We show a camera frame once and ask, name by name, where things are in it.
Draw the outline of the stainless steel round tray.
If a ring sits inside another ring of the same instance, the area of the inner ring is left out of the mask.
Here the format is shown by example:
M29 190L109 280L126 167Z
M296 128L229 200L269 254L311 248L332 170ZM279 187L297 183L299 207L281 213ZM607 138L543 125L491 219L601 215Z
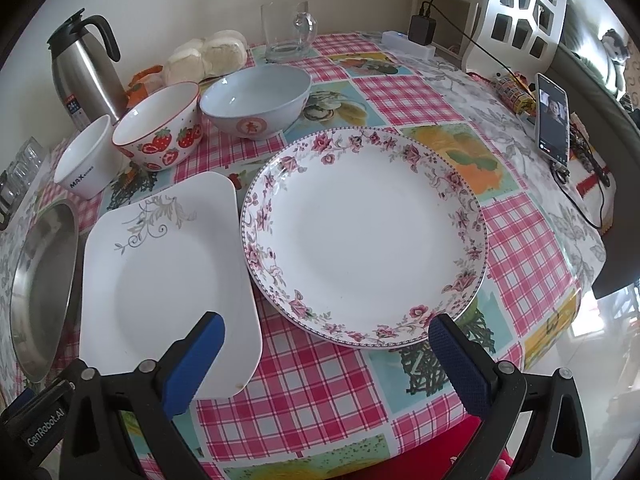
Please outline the stainless steel round tray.
M11 289L15 357L26 379L43 382L77 310L80 240L68 200L47 206L26 234Z

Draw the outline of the floral round plate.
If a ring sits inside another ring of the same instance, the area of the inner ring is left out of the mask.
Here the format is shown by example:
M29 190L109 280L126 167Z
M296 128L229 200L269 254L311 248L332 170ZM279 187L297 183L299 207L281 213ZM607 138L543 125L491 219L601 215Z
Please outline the floral round plate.
M296 326L342 346L424 341L482 286L488 233L459 171L381 128L308 134L274 155L241 209L254 282Z

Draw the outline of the white MAX bowl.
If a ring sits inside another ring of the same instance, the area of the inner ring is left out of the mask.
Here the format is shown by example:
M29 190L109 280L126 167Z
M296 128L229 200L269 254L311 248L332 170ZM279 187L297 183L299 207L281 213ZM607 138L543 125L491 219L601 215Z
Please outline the white MAX bowl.
M122 166L122 154L112 144L113 130L108 115L82 130L58 161L54 183L83 200L103 191Z

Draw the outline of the strawberry pattern bowl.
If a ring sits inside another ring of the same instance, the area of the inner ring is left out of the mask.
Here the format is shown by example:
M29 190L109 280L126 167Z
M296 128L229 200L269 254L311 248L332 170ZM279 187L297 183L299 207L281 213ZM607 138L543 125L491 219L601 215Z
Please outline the strawberry pattern bowl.
M114 148L151 172L175 167L204 138L199 99L200 87L195 82L157 90L118 122L112 135Z

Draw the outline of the white square plate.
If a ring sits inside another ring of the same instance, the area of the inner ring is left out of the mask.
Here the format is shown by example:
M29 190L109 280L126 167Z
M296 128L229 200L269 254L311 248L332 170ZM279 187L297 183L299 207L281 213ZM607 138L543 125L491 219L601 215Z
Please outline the white square plate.
M129 372L207 311L226 333L196 397L229 399L255 373L262 331L228 178L202 172L99 218L82 274L81 359L103 374Z

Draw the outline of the glass cups tray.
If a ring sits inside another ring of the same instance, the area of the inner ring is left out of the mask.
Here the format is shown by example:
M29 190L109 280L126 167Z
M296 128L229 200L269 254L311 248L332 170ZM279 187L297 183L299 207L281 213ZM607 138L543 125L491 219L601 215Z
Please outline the glass cups tray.
M1 231L8 227L47 156L48 151L35 138L29 138L2 171Z

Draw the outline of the light blue bowl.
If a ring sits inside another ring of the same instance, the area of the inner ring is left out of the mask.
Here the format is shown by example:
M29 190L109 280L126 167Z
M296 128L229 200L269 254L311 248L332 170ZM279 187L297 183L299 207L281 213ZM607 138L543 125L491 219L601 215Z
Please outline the light blue bowl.
M296 122L311 84L306 70L294 66L246 68L214 82L201 96L200 109L221 133L266 140Z

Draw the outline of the smartphone on stand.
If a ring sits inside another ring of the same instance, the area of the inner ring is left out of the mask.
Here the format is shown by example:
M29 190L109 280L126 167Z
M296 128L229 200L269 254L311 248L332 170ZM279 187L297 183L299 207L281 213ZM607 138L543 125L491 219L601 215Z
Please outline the smartphone on stand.
M536 84L536 147L549 160L563 168L570 160L570 113L566 92L544 74Z

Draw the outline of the orange snack packet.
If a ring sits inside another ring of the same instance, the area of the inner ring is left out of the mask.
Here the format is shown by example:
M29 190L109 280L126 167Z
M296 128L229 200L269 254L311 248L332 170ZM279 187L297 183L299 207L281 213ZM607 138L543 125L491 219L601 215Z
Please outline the orange snack packet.
M126 90L127 110L131 110L164 86L163 66L154 65L134 74Z

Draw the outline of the colourful candy packet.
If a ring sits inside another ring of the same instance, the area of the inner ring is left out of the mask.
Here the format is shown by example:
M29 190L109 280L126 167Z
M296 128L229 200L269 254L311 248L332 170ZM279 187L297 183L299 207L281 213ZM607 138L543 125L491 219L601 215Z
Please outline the colourful candy packet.
M536 112L536 100L525 89L523 81L518 76L509 73L496 73L491 79L491 85L500 101L514 114L533 115Z

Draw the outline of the stainless steel thermos jug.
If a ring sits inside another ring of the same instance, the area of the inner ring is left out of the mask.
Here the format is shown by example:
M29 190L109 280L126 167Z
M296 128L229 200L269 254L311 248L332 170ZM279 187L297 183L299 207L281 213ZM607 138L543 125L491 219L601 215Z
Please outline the stainless steel thermos jug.
M126 114L128 96L114 64L120 60L106 18L77 11L47 41L54 88L76 129L102 116L116 124Z

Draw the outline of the bag of white buns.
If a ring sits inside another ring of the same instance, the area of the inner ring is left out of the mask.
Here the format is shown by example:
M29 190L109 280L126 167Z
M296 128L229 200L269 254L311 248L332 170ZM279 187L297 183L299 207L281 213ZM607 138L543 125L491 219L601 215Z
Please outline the bag of white buns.
M163 66L166 86L227 76L247 62L248 43L237 30L226 29L207 38L193 38L176 47Z

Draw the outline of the white power strip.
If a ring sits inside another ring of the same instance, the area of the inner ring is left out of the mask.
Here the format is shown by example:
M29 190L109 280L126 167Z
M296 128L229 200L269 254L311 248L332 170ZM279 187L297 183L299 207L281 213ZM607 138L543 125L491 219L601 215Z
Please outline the white power strip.
M434 44L428 44L427 46L417 44L416 42L411 41L407 35L401 34L400 32L394 32L393 30L386 30L386 32L382 32L381 41L382 45L386 47L386 49L412 56L413 58L418 58L421 61L429 61L434 58L435 55Z

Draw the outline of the black charger plug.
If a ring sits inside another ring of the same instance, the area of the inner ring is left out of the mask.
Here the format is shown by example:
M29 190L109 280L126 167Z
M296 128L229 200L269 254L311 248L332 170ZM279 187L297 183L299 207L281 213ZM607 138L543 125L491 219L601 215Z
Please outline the black charger plug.
M433 42L436 22L431 18L431 3L423 1L417 14L411 17L408 39L420 46L428 46Z

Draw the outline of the clear glass mug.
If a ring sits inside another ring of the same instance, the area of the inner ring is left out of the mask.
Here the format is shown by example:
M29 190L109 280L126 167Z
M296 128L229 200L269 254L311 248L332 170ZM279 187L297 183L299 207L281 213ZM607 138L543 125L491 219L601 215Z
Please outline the clear glass mug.
M268 63L296 61L309 53L318 25L307 1L264 3L260 18Z

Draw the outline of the white lattice chair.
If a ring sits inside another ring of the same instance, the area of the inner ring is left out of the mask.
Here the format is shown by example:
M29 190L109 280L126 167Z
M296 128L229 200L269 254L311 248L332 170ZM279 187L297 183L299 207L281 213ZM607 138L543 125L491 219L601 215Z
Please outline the white lattice chair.
M480 0L478 19L462 56L462 70L486 79L548 70L560 42L566 0Z

